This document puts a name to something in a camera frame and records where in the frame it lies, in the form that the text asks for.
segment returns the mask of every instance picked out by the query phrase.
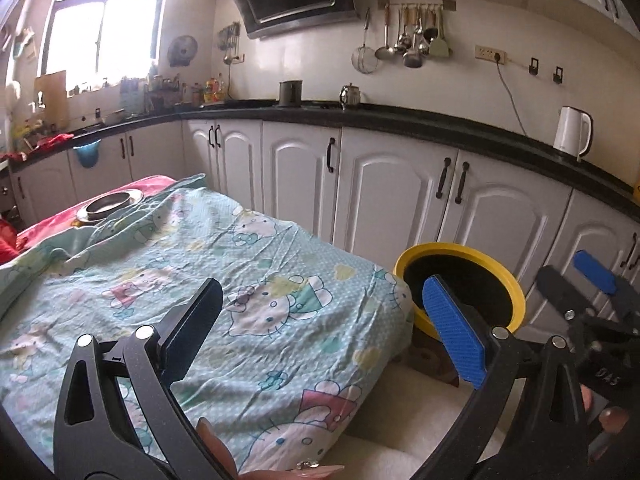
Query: hand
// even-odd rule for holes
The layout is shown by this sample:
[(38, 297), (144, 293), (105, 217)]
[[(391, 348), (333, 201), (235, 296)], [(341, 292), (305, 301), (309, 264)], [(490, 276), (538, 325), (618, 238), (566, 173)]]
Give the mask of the hand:
[(207, 448), (209, 448), (212, 455), (215, 456), (222, 466), (231, 473), (231, 476), (237, 480), (300, 480), (301, 478), (318, 480), (329, 478), (333, 473), (344, 469), (344, 466), (341, 465), (327, 465), (313, 469), (294, 471), (250, 471), (249, 473), (238, 476), (238, 469), (236, 468), (234, 458), (222, 441), (216, 437), (211, 423), (206, 418), (200, 418), (196, 425), (196, 432)]

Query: blue bedsheet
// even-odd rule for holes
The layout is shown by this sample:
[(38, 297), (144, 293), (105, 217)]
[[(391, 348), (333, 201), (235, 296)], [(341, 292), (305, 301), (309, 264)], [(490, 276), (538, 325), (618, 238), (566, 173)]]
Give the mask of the blue bedsheet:
[[(185, 179), (0, 267), (0, 400), (44, 462), (76, 338), (158, 322), (209, 276), (224, 310), (172, 392), (192, 422), (213, 423), (242, 471), (319, 459), (410, 340), (404, 282)], [(160, 456), (127, 381), (121, 391)]]

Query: yellow bucket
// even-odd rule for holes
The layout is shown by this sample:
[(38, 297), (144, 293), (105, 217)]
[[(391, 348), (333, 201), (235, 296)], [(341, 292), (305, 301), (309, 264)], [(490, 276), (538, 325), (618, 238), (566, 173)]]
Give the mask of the yellow bucket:
[(400, 255), (394, 274), (411, 289), (415, 325), (440, 339), (422, 308), (424, 280), (439, 274), (455, 296), (474, 307), (491, 326), (515, 332), (524, 320), (526, 302), (520, 285), (500, 263), (480, 251), (458, 244), (434, 242), (407, 249)]

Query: wooden board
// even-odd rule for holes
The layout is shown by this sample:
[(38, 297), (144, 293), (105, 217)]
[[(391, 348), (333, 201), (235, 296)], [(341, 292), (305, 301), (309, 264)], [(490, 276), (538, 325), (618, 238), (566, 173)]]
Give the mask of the wooden board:
[(45, 105), (44, 117), (49, 124), (55, 124), (64, 133), (69, 126), (69, 107), (66, 102), (66, 70), (37, 77), (33, 85), (34, 101), (42, 92)]

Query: yellow rim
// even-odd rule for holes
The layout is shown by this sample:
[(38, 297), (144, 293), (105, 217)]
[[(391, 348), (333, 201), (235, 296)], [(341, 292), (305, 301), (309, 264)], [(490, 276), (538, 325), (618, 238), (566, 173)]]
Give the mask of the yellow rim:
[[(524, 314), (526, 310), (526, 302), (524, 299), (524, 294), (522, 293), (522, 289), (520, 288), (520, 285), (518, 284), (516, 279), (507, 269), (505, 269), (496, 260), (484, 253), (481, 253), (480, 251), (476, 251), (475, 249), (472, 249), (470, 247), (465, 247), (458, 244), (446, 244), (442, 242), (416, 245), (407, 249), (400, 255), (398, 261), (396, 262), (396, 266), (394, 267), (394, 274), (402, 278), (404, 276), (406, 268), (410, 263), (423, 256), (429, 256), (430, 254), (447, 254), (449, 256), (458, 256), (459, 258), (464, 258), (465, 260), (472, 261), (473, 263), (484, 267), (496, 278), (498, 278), (498, 280), (500, 280), (504, 288), (507, 290), (509, 297), (511, 298), (511, 322), (507, 326), (507, 330), (513, 333), (517, 329), (519, 329), (522, 321), (524, 320)], [(418, 308), (415, 303), (414, 311), (414, 323), (418, 327), (418, 329), (435, 339), (440, 339), (438, 337), (438, 332), (436, 331), (431, 320), (427, 317), (427, 315), (421, 308)]]

